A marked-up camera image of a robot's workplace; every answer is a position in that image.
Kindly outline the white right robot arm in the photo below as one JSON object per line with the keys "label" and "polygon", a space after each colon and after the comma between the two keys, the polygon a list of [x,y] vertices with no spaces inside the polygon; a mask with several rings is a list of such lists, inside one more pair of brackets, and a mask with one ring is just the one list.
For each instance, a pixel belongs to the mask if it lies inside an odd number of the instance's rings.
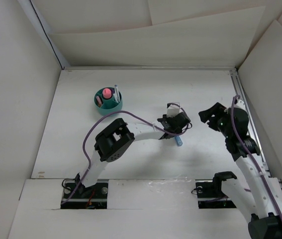
{"label": "white right robot arm", "polygon": [[269,181],[260,149],[249,134],[249,116],[243,101],[226,108],[216,103],[198,113],[209,128],[222,133],[225,145],[242,172],[249,188],[245,189],[231,172],[215,173],[211,189],[217,196],[229,198],[248,223],[252,239],[282,239],[282,199]]}

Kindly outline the teal round divided organizer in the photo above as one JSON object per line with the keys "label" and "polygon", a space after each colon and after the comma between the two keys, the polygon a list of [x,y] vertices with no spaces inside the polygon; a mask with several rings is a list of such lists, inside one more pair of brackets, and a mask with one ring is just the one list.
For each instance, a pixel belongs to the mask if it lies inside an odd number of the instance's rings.
{"label": "teal round divided organizer", "polygon": [[[122,95],[121,95],[121,92],[119,92],[120,94],[120,103],[117,103],[115,100],[114,100],[114,97],[112,96],[110,99],[104,99],[102,97],[102,91],[103,91],[104,88],[98,90],[94,96],[94,104],[96,106],[96,109],[97,111],[102,115],[102,116],[105,116],[105,115],[108,115],[109,113],[112,113],[112,112],[117,112],[117,111],[120,111],[122,109],[122,105],[123,105],[123,99],[122,99]],[[105,104],[105,107],[104,109],[101,109],[98,107],[97,105],[97,101],[96,101],[96,96],[100,96],[100,98],[102,99],[103,101],[103,104]]]}

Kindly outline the blue capped white marker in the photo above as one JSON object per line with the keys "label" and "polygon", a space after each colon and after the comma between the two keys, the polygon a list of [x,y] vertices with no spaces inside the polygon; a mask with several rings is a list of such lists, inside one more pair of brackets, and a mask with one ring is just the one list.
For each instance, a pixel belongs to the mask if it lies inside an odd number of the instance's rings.
{"label": "blue capped white marker", "polygon": [[114,85],[114,89],[115,89],[115,94],[119,100],[119,103],[120,103],[120,94],[119,94],[119,90],[118,90],[118,86],[117,85]]}

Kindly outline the pink translucent correction tape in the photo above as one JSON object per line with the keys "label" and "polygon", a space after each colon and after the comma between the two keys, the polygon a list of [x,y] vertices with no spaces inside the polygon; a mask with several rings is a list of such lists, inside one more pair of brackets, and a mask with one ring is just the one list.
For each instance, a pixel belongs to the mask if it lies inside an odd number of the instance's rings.
{"label": "pink translucent correction tape", "polygon": [[103,104],[102,99],[100,98],[100,96],[96,96],[96,101],[97,101],[97,105],[98,104]]}

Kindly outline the blue translucent correction tape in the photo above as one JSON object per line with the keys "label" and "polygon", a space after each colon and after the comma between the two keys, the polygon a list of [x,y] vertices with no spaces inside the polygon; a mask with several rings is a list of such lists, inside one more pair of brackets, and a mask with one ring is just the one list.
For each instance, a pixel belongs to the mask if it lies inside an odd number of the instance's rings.
{"label": "blue translucent correction tape", "polygon": [[175,141],[178,147],[183,145],[183,141],[180,136],[175,136]]}

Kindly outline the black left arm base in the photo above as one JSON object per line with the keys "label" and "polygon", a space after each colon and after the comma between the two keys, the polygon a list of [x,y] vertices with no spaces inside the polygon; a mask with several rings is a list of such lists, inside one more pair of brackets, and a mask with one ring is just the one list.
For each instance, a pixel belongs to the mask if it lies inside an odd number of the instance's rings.
{"label": "black left arm base", "polygon": [[78,181],[78,177],[76,179],[66,178],[62,181],[61,209],[107,209],[108,180],[98,180],[95,185],[90,187],[81,185],[71,196]]}

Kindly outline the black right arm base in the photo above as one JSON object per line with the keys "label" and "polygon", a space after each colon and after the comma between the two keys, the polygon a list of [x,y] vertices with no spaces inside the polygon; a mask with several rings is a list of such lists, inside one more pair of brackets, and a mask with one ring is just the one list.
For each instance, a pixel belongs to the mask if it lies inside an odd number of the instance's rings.
{"label": "black right arm base", "polygon": [[237,179],[231,171],[215,173],[211,180],[196,180],[191,193],[197,196],[199,209],[234,209],[232,200],[221,191],[221,183]]}

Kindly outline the aluminium rail right side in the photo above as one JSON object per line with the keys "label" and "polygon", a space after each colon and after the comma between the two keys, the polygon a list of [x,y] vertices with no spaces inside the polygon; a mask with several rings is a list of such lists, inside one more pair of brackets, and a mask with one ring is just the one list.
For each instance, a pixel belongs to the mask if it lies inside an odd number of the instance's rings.
{"label": "aluminium rail right side", "polygon": [[272,178],[272,174],[269,170],[269,166],[267,164],[267,161],[266,161],[266,158],[265,158],[265,155],[264,155],[264,152],[263,152],[263,149],[262,149],[256,128],[255,128],[255,124],[253,122],[253,118],[252,118],[252,115],[251,115],[251,112],[250,112],[250,109],[249,109],[249,106],[248,106],[248,103],[247,103],[247,99],[246,99],[246,96],[245,96],[245,93],[244,93],[244,90],[243,90],[243,87],[242,87],[242,83],[241,83],[239,75],[238,75],[238,71],[237,71],[236,68],[232,68],[232,69],[229,70],[229,74],[230,74],[230,77],[232,79],[233,86],[235,88],[235,92],[236,92],[237,95],[240,95],[240,100],[242,100],[244,102],[245,110],[246,110],[248,117],[249,117],[248,134],[256,142],[257,146],[260,149],[260,156],[257,156],[256,158],[261,159],[262,163],[264,164],[264,168],[265,168],[265,170],[268,174],[268,177]]}

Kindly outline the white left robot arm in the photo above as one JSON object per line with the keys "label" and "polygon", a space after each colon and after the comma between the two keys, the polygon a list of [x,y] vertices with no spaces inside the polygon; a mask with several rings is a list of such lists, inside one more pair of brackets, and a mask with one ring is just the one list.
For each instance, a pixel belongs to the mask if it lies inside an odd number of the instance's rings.
{"label": "white left robot arm", "polygon": [[180,112],[172,117],[163,115],[154,123],[127,111],[119,111],[119,113],[130,115],[141,123],[127,123],[122,118],[115,119],[96,135],[94,151],[90,157],[86,150],[89,136],[98,124],[115,113],[103,116],[92,126],[85,136],[82,146],[88,165],[84,171],[78,173],[75,177],[75,191],[81,197],[88,197],[92,193],[92,186],[97,183],[105,167],[122,157],[133,142],[169,139],[182,135],[191,128],[190,119],[185,112]]}

